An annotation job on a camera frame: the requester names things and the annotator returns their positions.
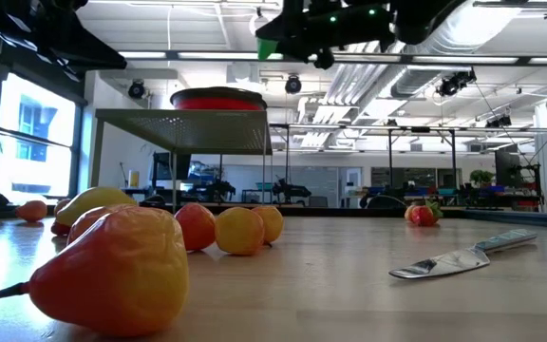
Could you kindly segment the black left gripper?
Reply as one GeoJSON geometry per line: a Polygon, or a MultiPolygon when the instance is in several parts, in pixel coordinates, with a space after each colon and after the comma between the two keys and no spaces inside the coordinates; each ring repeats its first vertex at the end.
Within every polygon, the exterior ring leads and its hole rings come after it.
{"type": "MultiPolygon", "coordinates": [[[[83,27],[76,11],[89,0],[16,0],[20,31],[16,43],[34,51],[53,49],[72,53],[72,59],[92,67],[124,69],[127,62],[114,48],[83,27]]],[[[64,68],[74,82],[82,82],[85,72],[64,68]]]]}

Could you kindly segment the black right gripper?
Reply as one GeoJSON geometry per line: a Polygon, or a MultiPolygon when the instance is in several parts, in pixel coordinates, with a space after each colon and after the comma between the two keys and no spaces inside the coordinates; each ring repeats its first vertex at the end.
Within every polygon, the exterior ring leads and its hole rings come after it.
{"type": "Polygon", "coordinates": [[[255,36],[278,41],[277,52],[286,58],[330,68],[332,50],[347,49],[359,43],[377,41],[382,50],[395,41],[391,31],[393,14],[386,9],[389,0],[312,0],[309,9],[284,23],[277,15],[258,28],[255,36]]]}

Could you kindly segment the red collapsible colander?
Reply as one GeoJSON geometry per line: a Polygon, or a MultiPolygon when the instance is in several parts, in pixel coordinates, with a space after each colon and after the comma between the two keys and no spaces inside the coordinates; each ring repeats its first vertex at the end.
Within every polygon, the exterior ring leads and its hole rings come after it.
{"type": "Polygon", "coordinates": [[[170,96],[177,110],[266,110],[260,93],[228,86],[188,88],[170,96]]]}

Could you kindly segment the green perforated metal shelf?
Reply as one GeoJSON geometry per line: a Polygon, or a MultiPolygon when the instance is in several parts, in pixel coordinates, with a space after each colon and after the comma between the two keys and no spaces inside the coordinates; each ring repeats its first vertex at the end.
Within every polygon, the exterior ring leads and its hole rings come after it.
{"type": "Polygon", "coordinates": [[[99,184],[104,126],[111,124],[178,154],[272,155],[265,111],[99,108],[89,185],[99,184]]]}

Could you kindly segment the yellow mango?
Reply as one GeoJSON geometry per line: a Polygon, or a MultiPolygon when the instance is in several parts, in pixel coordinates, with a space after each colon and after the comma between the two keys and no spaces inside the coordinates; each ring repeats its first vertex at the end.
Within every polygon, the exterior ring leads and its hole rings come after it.
{"type": "Polygon", "coordinates": [[[55,216],[57,223],[71,226],[85,212],[102,206],[115,204],[136,204],[137,202],[122,190],[114,187],[92,187],[75,196],[55,216]]]}

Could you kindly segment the orange red pear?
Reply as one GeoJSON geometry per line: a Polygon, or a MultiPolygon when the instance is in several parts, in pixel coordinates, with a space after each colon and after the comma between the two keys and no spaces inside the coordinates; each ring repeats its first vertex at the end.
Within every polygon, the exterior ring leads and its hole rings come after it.
{"type": "Polygon", "coordinates": [[[434,211],[428,206],[415,206],[410,213],[410,221],[423,227],[434,226],[438,222],[438,217],[434,211]]]}

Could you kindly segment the silver toy knife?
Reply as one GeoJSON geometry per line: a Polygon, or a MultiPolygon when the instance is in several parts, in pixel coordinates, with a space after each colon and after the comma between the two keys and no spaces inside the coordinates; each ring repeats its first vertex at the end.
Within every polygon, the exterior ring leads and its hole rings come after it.
{"type": "Polygon", "coordinates": [[[477,242],[473,246],[433,256],[403,268],[388,272],[400,279],[422,279],[429,277],[451,276],[490,264],[489,254],[524,245],[538,237],[536,232],[525,229],[511,230],[477,242]]]}

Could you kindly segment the white ceiling pipe bundle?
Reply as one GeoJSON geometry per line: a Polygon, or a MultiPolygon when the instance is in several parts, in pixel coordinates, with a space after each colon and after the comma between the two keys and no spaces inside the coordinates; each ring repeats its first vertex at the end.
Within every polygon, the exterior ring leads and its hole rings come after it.
{"type": "Polygon", "coordinates": [[[392,88],[404,76],[404,65],[342,64],[329,87],[298,100],[288,146],[301,150],[354,150],[367,131],[404,102],[392,88]]]}

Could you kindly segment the black monitor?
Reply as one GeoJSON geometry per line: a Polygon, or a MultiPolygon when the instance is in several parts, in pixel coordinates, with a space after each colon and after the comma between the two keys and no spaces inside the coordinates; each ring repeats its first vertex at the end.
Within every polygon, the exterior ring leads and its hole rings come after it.
{"type": "Polygon", "coordinates": [[[496,184],[504,187],[519,187],[522,184],[520,159],[510,152],[496,151],[496,184]]]}
{"type": "Polygon", "coordinates": [[[170,181],[176,173],[178,181],[188,179],[191,167],[191,154],[176,154],[156,152],[153,155],[151,178],[156,181],[170,181]]]}

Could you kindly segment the green potted plant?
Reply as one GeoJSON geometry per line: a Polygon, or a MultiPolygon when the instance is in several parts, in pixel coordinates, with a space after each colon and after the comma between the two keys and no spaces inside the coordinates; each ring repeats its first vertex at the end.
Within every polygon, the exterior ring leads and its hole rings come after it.
{"type": "Polygon", "coordinates": [[[469,175],[470,181],[479,188],[490,186],[494,177],[494,173],[480,169],[473,170],[469,175]]]}

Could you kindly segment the silver ventilation duct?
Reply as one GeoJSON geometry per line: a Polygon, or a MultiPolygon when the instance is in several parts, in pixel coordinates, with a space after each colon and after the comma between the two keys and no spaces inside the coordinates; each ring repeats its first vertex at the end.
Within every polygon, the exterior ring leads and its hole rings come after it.
{"type": "MultiPolygon", "coordinates": [[[[521,12],[518,8],[474,7],[465,0],[417,46],[407,46],[409,54],[471,54],[496,37],[521,12]]],[[[415,70],[407,66],[389,67],[396,73],[390,86],[393,98],[409,98],[436,79],[439,70],[415,70]]]]}

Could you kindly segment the black background rack frame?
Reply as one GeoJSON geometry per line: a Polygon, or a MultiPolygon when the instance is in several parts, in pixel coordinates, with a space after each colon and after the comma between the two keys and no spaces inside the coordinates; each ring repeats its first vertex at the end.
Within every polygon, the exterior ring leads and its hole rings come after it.
{"type": "Polygon", "coordinates": [[[271,123],[274,160],[292,166],[353,167],[361,183],[372,186],[374,168],[384,170],[377,183],[399,182],[396,168],[445,169],[451,184],[468,182],[482,170],[498,173],[503,154],[522,167],[541,162],[547,127],[452,127],[271,123]]]}

